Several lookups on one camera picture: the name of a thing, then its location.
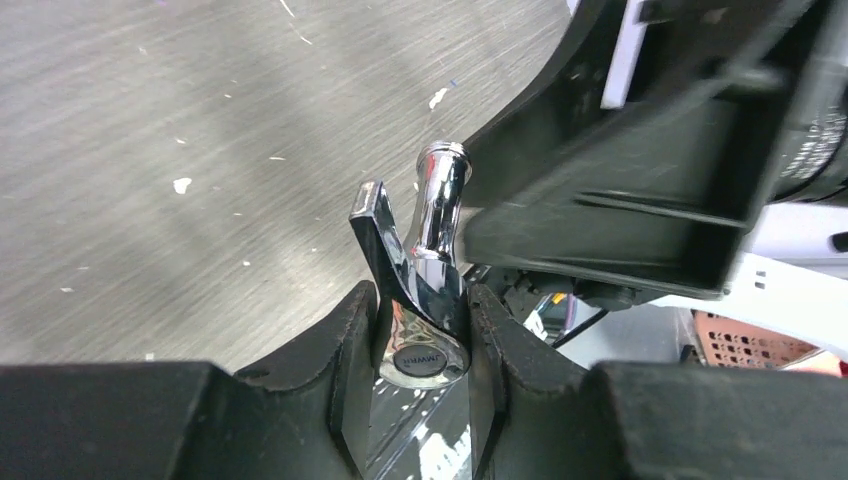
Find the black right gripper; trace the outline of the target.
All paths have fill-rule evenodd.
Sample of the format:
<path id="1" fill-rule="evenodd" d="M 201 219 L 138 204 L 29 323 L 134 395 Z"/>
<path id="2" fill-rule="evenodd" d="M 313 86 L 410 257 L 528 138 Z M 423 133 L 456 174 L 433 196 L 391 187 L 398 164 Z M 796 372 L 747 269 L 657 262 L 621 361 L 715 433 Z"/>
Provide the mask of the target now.
<path id="1" fill-rule="evenodd" d="M 466 143 L 465 257 L 620 290 L 717 297 L 764 206 L 847 203 L 843 1 L 582 1 L 532 82 Z"/>

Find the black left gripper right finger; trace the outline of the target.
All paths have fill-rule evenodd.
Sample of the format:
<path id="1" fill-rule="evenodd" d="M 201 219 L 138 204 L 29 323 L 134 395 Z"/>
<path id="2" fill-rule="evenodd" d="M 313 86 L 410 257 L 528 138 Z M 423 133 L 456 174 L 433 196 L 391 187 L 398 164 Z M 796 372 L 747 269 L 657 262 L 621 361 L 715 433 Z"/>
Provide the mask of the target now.
<path id="1" fill-rule="evenodd" d="M 468 292 L 476 479 L 627 479 L 612 387 L 627 364 L 586 370 L 516 322 L 485 285 Z"/>

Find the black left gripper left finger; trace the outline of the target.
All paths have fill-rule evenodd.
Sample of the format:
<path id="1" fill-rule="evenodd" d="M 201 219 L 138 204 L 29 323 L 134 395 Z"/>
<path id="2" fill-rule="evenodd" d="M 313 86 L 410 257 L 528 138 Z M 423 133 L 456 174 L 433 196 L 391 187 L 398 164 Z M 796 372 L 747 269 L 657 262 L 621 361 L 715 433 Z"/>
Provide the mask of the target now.
<path id="1" fill-rule="evenodd" d="M 373 283 L 234 375 L 210 368 L 172 479 L 360 479 L 374 372 Z"/>

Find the chrome water faucet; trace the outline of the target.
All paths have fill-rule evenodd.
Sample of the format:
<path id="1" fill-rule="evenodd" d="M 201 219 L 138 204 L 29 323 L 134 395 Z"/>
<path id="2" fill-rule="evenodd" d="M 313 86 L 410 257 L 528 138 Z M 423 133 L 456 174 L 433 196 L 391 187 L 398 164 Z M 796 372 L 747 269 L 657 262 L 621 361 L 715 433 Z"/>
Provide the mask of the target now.
<path id="1" fill-rule="evenodd" d="M 464 478 L 471 451 L 460 399 L 470 322 L 454 248 L 471 164 L 461 144 L 440 141 L 422 150 L 416 171 L 408 230 L 397 227 L 380 180 L 359 186 L 349 216 L 379 295 L 374 479 Z"/>

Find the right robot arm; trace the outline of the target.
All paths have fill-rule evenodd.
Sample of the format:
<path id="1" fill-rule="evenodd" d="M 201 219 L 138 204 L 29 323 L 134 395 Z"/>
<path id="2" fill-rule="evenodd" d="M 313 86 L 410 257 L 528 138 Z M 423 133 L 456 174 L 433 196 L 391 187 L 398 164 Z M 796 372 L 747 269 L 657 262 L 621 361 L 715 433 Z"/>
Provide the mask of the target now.
<path id="1" fill-rule="evenodd" d="M 533 81 L 467 141 L 474 263 L 609 311 L 692 308 L 847 354 L 847 263 L 771 259 L 777 202 L 847 203 L 843 1 L 644 1 L 624 104 L 602 105 L 623 1 L 583 1 Z"/>

